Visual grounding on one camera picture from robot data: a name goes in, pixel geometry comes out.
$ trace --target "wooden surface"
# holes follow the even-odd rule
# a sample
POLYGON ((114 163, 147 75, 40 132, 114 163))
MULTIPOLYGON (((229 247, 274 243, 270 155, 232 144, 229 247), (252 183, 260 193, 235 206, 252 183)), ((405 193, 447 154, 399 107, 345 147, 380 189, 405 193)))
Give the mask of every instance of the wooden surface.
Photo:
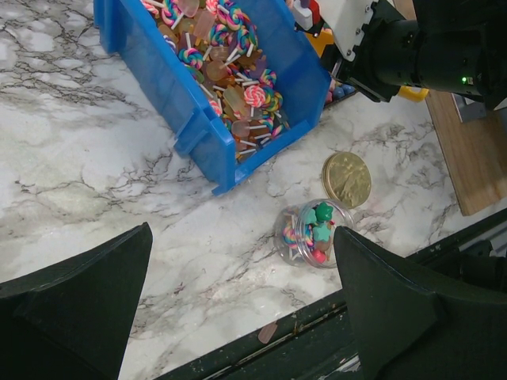
MULTIPOLYGON (((414 19, 412 0, 394 0, 414 19)), ((461 123, 450 93, 426 98, 463 215, 473 215, 507 196, 507 133, 495 113, 461 123)))

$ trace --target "gold lid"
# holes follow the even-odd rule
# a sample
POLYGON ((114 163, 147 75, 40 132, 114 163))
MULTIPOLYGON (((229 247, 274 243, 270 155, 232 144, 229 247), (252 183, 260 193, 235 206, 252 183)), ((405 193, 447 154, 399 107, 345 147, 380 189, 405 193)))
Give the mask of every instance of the gold lid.
POLYGON ((348 208, 366 202, 372 191, 372 177, 364 161, 354 153, 333 154, 322 168, 322 184, 326 194, 348 208))

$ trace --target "clear plastic jar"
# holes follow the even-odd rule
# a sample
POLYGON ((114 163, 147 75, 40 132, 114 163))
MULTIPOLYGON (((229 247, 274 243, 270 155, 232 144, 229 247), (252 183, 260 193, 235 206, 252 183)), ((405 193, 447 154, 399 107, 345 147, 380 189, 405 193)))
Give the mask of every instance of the clear plastic jar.
POLYGON ((316 199, 286 207, 275 222, 275 248, 290 265, 336 268, 333 238, 339 226, 354 230, 356 223, 337 200, 316 199))

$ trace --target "marble countertop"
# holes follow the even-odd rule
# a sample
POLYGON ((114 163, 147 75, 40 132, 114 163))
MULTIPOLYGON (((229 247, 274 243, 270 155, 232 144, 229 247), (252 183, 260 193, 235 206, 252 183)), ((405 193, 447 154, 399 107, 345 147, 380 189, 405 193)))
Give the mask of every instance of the marble countertop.
POLYGON ((340 289, 336 270, 287 266, 272 225, 324 197, 336 151, 372 172, 353 212, 399 255, 461 230, 425 104, 361 95, 327 110, 300 142, 215 198, 118 56, 102 50, 90 0, 7 0, 0 15, 0 282, 91 249, 141 222, 151 263, 122 380, 148 380, 340 289))

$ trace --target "robotic arm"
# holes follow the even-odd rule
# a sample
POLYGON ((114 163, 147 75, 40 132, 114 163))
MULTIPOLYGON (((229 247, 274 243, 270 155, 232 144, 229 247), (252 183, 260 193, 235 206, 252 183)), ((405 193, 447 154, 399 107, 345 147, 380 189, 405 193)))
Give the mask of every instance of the robotic arm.
POLYGON ((401 86, 458 93, 495 109, 507 98, 507 0, 414 0, 417 21, 387 0, 295 0, 296 28, 334 45, 322 65, 373 101, 401 86))

